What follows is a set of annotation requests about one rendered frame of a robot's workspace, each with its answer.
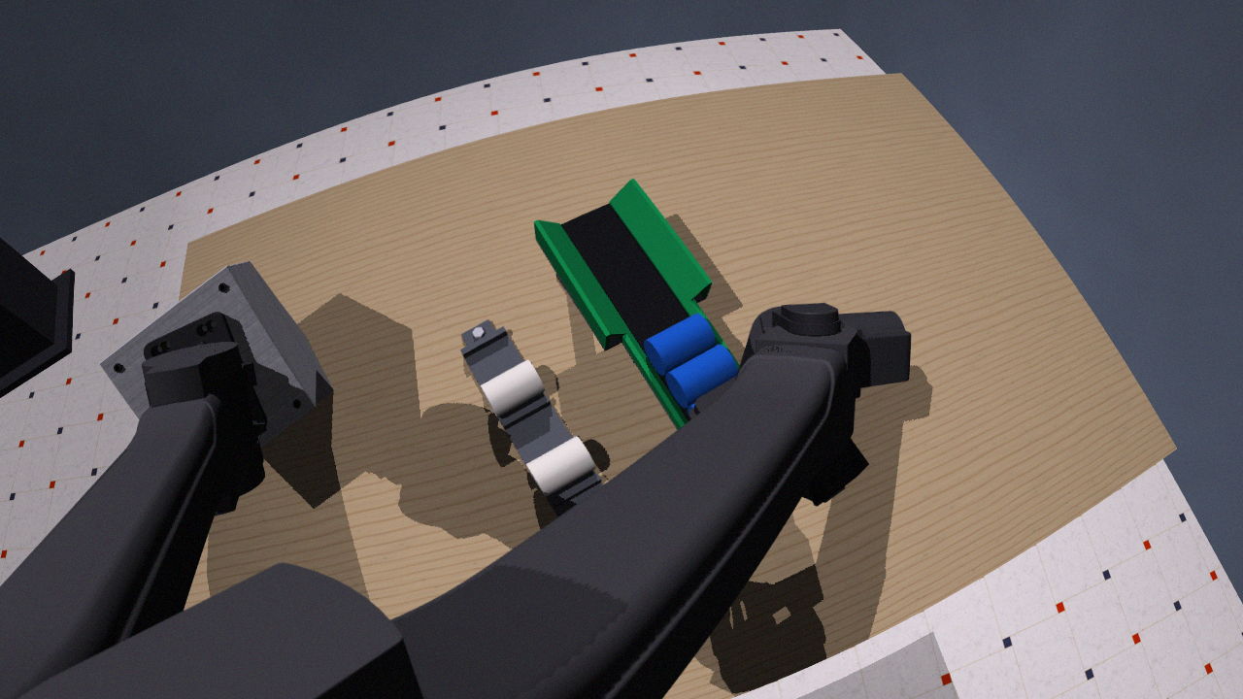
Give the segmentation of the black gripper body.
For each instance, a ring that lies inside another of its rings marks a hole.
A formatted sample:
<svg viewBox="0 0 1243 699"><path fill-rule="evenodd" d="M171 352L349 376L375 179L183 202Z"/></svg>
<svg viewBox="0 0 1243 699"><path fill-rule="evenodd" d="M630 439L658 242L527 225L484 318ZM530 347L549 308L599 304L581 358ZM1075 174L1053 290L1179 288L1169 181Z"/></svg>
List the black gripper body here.
<svg viewBox="0 0 1243 699"><path fill-rule="evenodd" d="M694 417L700 415L700 413L704 409L706 409L709 407L709 404L712 404L713 400L718 400L718 397L723 396L723 393L726 391L728 391L728 387L735 383L736 377L731 378L731 381L727 381L726 383L723 383L721 386L716 386L716 388L713 388L711 392L709 392L709 393L701 396L700 398L697 398L695 400L695 408L689 409L689 419L692 419Z"/></svg>

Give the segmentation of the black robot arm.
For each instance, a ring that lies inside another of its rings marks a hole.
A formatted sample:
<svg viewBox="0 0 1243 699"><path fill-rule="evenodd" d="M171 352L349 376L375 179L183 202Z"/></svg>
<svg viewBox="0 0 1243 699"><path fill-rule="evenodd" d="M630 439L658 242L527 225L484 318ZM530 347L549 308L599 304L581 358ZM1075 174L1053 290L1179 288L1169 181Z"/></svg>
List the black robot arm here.
<svg viewBox="0 0 1243 699"><path fill-rule="evenodd" d="M254 362L209 313L145 345L131 444L0 585L0 699L663 699L796 504L869 465L856 398L910 354L892 311L771 307L718 400L452 591L389 619L277 563L184 609L265 481Z"/></svg>

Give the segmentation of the white cylinder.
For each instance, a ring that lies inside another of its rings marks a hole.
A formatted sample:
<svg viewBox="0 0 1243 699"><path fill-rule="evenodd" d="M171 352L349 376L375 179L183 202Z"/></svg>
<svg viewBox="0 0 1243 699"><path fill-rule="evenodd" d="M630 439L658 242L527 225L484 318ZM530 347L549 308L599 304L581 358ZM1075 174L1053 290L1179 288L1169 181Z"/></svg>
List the white cylinder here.
<svg viewBox="0 0 1243 699"><path fill-rule="evenodd" d="M515 366L503 372L503 376L493 377L480 387L497 417L544 392L544 386L531 361Z"/></svg>
<svg viewBox="0 0 1243 699"><path fill-rule="evenodd" d="M595 469L593 456L588 454L585 444L579 442L577 435L547 454L536 456L525 466L530 469L532 478L534 475L534 483L539 483L544 498Z"/></svg>

